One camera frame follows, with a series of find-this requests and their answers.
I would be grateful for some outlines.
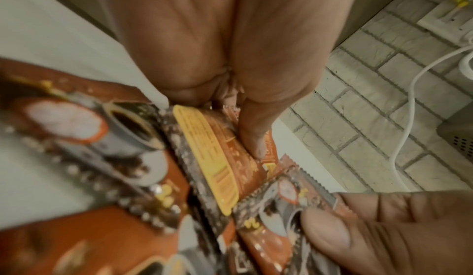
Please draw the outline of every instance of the hand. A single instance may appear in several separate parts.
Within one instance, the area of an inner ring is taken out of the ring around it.
[[[171,102],[235,104],[244,93],[239,137],[257,158],[275,119],[313,92],[353,3],[101,1],[135,63]]]
[[[473,192],[340,194],[359,220],[302,214],[312,244],[359,275],[473,274]]]

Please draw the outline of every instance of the white countertop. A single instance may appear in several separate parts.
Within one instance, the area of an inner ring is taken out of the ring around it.
[[[167,99],[144,77],[125,49],[55,0],[0,0],[0,56],[92,79],[136,86],[158,107]],[[287,153],[331,192],[344,191],[280,121],[273,125]],[[101,195],[64,176],[47,156],[0,132],[0,229],[105,204]]]

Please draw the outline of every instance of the electrical outlet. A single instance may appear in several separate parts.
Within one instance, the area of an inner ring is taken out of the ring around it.
[[[473,38],[473,6],[457,7],[447,0],[427,13],[417,24],[459,46],[468,45]]]

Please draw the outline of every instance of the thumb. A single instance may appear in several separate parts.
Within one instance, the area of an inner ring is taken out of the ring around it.
[[[266,154],[265,134],[292,102],[257,103],[246,98],[238,119],[238,135],[246,150],[256,159]]]
[[[301,223],[315,248],[360,275],[444,274],[462,256],[441,230],[450,225],[344,219],[317,208],[304,211]]]

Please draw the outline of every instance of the tiled floor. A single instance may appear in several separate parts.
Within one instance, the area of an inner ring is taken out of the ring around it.
[[[438,0],[394,0],[335,49],[321,84],[281,119],[348,191],[399,191],[388,156],[407,124],[409,83],[425,65],[455,46],[415,23]],[[416,85],[412,133],[397,158],[411,190],[470,189],[473,164],[436,127],[473,101],[452,58]]]

